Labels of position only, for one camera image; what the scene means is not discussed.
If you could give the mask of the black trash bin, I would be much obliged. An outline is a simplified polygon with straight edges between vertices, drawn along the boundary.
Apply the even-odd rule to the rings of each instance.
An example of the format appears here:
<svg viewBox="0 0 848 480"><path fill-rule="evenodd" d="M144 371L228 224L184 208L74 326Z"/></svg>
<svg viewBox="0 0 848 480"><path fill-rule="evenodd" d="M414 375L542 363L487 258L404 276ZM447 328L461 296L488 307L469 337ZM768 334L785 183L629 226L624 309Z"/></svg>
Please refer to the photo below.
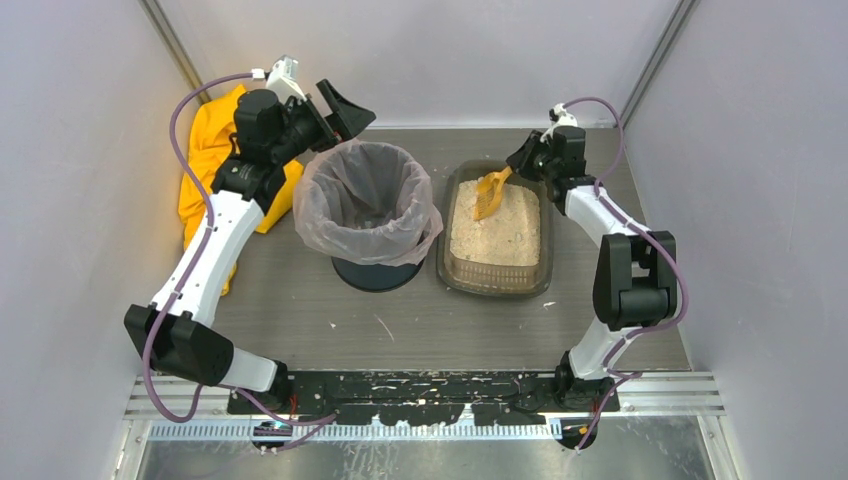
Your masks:
<svg viewBox="0 0 848 480"><path fill-rule="evenodd" d="M411 281L421 270L424 261L400 266L360 265L332 257L331 263L336 274L347 285L363 292L384 293Z"/></svg>

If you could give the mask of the dark translucent litter box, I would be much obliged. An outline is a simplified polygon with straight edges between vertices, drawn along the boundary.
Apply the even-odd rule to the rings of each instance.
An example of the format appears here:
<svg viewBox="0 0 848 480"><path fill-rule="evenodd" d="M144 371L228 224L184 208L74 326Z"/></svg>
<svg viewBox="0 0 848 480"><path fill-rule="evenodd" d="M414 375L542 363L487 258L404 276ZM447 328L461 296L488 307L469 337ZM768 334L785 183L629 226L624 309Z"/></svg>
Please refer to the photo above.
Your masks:
<svg viewBox="0 0 848 480"><path fill-rule="evenodd" d="M495 160L470 160L448 178L436 270L451 289L532 298L548 289L553 271L553 212L544 185L513 175L496 212L473 218L477 184L503 167Z"/></svg>

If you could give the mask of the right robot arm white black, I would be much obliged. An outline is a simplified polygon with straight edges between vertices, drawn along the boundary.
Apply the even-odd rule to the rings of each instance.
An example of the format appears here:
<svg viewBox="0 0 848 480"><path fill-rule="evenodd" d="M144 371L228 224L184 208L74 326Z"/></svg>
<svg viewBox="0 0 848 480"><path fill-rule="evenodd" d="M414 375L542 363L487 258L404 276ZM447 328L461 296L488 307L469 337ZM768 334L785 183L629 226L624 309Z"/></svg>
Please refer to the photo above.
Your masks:
<svg viewBox="0 0 848 480"><path fill-rule="evenodd" d="M589 409L614 386L614 365L638 331L677 311L677 278L671 266L676 240L650 231L608 195L586 171L586 132L556 126L532 131L506 163L523 179L544 184L549 201L580 226L598 248L592 287L595 317L578 344L556 367L553 400L563 408Z"/></svg>

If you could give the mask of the orange plastic litter scoop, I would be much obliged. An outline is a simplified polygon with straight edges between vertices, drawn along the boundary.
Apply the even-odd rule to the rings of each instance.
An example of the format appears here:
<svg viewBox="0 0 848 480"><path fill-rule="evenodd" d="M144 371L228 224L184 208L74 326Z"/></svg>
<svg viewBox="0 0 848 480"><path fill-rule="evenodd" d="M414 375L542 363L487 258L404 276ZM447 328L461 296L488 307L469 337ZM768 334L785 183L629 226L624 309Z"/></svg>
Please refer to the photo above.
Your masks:
<svg viewBox="0 0 848 480"><path fill-rule="evenodd" d="M473 207L473 220L480 221L495 214L501 205L503 188L513 170L506 166L500 171L486 174L477 184Z"/></svg>

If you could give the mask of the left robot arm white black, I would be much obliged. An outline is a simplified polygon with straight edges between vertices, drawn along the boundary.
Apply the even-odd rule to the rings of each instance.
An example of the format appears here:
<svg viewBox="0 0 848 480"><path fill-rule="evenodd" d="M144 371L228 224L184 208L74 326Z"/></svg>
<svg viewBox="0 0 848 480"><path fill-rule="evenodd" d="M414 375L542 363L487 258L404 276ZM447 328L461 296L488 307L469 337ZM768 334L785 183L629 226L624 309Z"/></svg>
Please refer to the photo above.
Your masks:
<svg viewBox="0 0 848 480"><path fill-rule="evenodd" d="M209 187L205 212L183 257L146 305L131 306L124 325L146 367L205 386L264 392L283 374L281 363L249 353L213 328L221 293L247 240L282 188L284 167L308 150L349 141L375 121L373 111L317 84L330 112L309 96L281 100L270 89L243 93L226 133L229 148Z"/></svg>

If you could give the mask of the translucent trash bag liner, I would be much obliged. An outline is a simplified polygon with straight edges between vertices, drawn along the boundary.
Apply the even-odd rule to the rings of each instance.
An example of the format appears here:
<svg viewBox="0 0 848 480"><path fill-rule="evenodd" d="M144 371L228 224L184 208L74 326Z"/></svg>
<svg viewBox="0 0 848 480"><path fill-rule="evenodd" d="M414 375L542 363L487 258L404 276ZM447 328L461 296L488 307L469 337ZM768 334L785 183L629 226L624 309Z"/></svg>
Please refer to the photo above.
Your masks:
<svg viewBox="0 0 848 480"><path fill-rule="evenodd" d="M418 264L444 228L427 170L401 147L359 140L308 162L293 215L307 247L358 265Z"/></svg>

